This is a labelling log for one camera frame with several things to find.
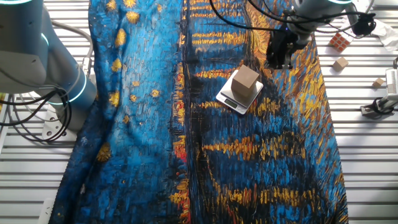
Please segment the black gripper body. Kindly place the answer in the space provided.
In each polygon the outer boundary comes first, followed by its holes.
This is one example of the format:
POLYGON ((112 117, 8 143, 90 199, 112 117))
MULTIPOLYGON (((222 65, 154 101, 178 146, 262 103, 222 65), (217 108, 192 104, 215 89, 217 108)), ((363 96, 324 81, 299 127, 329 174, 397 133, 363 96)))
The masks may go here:
POLYGON ((299 36, 288 27, 280 27, 271 32, 271 39, 267 48, 267 61, 290 62, 292 54, 306 46, 306 40, 299 39, 299 36))

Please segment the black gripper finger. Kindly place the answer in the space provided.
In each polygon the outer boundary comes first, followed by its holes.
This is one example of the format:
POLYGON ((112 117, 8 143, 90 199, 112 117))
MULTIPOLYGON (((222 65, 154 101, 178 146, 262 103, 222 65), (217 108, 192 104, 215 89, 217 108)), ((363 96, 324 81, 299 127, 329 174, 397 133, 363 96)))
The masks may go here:
POLYGON ((284 56, 282 57, 282 69, 290 70, 292 69, 292 62, 291 62, 292 53, 290 51, 286 51, 284 56))
POLYGON ((280 68, 278 54, 275 52, 269 52, 267 54, 267 66, 273 70, 280 68))

